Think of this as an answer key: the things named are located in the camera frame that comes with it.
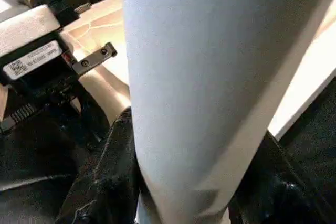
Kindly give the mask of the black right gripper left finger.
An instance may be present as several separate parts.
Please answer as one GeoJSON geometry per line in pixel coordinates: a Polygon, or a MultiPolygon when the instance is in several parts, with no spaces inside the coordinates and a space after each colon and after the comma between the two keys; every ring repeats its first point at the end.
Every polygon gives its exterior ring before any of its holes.
{"type": "Polygon", "coordinates": [[[134,223],[139,199],[131,108],[80,168],[56,223],[134,223]]]}

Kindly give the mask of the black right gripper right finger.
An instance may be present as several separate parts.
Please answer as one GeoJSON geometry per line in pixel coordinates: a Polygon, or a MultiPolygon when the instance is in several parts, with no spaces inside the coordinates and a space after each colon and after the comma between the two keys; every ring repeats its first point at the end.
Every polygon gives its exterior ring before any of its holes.
{"type": "Polygon", "coordinates": [[[335,223],[335,209],[269,132],[228,212],[231,223],[335,223]]]}

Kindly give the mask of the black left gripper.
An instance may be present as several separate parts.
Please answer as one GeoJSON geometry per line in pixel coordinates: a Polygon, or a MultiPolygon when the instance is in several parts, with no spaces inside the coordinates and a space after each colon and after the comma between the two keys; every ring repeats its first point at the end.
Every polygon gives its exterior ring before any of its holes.
{"type": "Polygon", "coordinates": [[[47,111],[70,138],[87,148],[97,146],[107,133],[108,120],[79,79],[116,55],[112,45],[104,45],[77,61],[70,51],[45,45],[1,66],[1,84],[24,100],[2,120],[1,134],[47,111]]]}

